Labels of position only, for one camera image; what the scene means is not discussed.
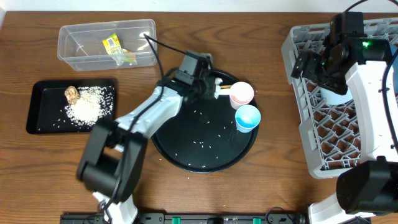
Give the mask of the white tissue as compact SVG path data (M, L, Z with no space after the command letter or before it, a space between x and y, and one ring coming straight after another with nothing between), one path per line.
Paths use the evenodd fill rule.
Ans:
M220 85L223 82L221 78L215 78L215 85Z

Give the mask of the white plastic spoon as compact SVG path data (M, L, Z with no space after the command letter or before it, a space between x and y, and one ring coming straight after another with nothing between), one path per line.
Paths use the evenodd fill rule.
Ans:
M230 89L229 88L222 88L219 91L219 95L229 95L230 94Z

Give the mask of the pink cup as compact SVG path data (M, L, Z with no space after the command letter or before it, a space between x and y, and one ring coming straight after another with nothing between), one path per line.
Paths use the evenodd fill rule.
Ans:
M249 83L236 82L229 89L230 104L235 110L243 105L247 105L253 98L254 89Z

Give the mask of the light blue small bowl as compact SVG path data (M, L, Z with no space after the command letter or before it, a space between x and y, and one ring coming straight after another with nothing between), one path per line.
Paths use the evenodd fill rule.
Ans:
M341 105L353 99L350 89L345 95L336 94L330 90L320 88L321 98L326 100L328 105Z

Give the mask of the round black serving tray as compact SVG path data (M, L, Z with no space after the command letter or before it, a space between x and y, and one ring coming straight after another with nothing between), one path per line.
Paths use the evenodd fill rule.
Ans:
M226 95L184 104L152 141L165 159L181 169L198 173L227 169L249 152L259 131L258 127L248 133L238 131L235 113Z

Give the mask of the light blue cup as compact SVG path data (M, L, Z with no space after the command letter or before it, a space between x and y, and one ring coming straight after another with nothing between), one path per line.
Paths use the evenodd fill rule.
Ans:
M253 105L239 107L235 113L236 128L242 133L248 133L261 122L261 113Z

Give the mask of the yellow snack wrapper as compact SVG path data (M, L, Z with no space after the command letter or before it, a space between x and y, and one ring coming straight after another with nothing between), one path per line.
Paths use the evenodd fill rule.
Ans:
M121 47L121 43L116 33L113 33L108 38L103 39L102 43L107 54L116 61L116 65L118 67L124 63L127 63L128 65L137 65L136 55Z

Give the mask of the pile of rice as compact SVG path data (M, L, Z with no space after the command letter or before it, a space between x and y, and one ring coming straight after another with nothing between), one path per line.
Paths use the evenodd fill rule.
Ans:
M115 92L111 86L84 86L76 88L80 99L75 105L67 105L62 109L66 117L77 127L91 127L100 118L112 117L114 111Z

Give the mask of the brown food scrap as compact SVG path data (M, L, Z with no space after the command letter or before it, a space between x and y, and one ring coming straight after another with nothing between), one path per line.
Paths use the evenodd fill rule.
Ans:
M80 94L78 90L74 86L69 86L65 91L64 95L67 99L67 102L70 105L75 105L77 101L80 99Z

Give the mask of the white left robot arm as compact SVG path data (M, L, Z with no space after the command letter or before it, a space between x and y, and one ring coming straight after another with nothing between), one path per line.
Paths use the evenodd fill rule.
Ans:
M99 202L104 223L134 223L132 193L141 176L148 140L185 103L218 97L222 80L209 53L188 50L181 66L163 73L148 99L116 119L101 118L91 130L76 177Z

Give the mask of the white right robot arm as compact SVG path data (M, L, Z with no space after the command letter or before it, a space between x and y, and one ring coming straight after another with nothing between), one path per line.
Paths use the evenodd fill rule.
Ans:
M307 208L307 223L348 223L397 211L397 101L389 34L396 19L342 12L293 27L282 44L310 175L336 191Z

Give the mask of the grey dishwasher rack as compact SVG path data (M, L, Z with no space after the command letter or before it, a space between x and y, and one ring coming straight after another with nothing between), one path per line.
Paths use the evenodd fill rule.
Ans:
M299 53L322 53L323 40L329 32L329 24L295 26L281 47L288 83L298 105L298 128L308 171L315 179L338 177L360 163L361 143L353 100L329 105L317 84L291 76Z

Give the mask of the black rectangular waste tray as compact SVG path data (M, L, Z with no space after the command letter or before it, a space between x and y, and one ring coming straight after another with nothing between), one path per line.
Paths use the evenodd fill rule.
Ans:
M93 123L86 124L72 118L65 90L73 86L80 93L92 92L101 97L98 103L102 116L113 119L116 110L116 80L91 78L38 81L32 87L26 131L29 134L87 133Z

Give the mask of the clear plastic bin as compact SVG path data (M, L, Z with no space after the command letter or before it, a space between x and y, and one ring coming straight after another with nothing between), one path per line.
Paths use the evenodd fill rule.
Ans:
M107 54L102 40L113 33L117 34L123 49L136 55L137 65L124 63L118 67ZM63 26L58 35L57 57L78 72L153 66L157 61L152 49L156 49L157 44L146 40L146 35L156 38L152 19Z

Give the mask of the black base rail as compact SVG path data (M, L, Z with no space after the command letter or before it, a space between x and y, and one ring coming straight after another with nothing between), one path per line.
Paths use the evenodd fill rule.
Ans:
M59 224L108 223L100 214L64 214ZM304 214L286 214L276 211L267 215L165 215L163 213L142 213L133 224L288 224L309 223Z

